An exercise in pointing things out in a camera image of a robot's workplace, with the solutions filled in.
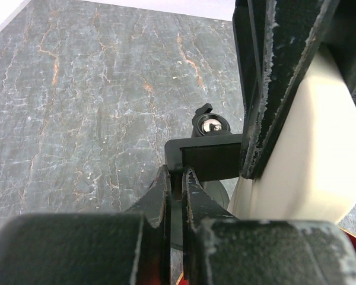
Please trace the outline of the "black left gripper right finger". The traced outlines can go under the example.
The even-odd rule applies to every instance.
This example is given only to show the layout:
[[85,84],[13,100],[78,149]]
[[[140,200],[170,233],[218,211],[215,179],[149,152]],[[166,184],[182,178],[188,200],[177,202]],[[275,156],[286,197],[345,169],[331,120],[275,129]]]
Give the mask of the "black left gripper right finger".
[[356,284],[356,252],[334,224],[240,220],[204,191],[189,167],[182,195],[190,284]]

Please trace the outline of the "cream cased smartphone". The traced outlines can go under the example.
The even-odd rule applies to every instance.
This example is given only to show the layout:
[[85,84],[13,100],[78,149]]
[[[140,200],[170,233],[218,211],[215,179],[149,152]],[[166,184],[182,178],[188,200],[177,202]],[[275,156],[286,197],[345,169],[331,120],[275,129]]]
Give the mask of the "cream cased smartphone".
[[300,83],[262,176],[240,178],[228,211],[248,220],[340,222],[356,204],[356,106],[329,49]]

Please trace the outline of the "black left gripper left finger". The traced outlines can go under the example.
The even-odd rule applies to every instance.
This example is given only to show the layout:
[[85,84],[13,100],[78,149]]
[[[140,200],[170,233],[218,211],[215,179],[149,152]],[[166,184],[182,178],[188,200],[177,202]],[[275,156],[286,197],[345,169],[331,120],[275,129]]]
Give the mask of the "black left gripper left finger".
[[17,216],[0,230],[0,284],[169,284],[170,214],[161,166],[124,212]]

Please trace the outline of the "black phone stand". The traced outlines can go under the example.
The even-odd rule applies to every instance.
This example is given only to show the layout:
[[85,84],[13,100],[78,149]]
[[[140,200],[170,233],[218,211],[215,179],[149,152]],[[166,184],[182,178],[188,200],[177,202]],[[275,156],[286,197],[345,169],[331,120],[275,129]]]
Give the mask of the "black phone stand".
[[194,169],[205,192],[227,209],[229,195],[221,183],[239,174],[242,135],[232,134],[228,121],[212,113],[212,105],[196,109],[190,138],[173,139],[164,146],[165,164],[171,175],[171,247],[183,249],[182,175],[186,166]]

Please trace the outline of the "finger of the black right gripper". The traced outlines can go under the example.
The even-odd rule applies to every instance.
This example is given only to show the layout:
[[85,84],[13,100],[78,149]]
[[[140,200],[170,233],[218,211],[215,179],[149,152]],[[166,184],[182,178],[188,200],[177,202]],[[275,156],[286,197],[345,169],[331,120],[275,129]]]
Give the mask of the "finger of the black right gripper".
[[356,1],[335,1],[326,44],[356,106]]
[[234,41],[244,104],[240,176],[262,175],[338,1],[236,1]]

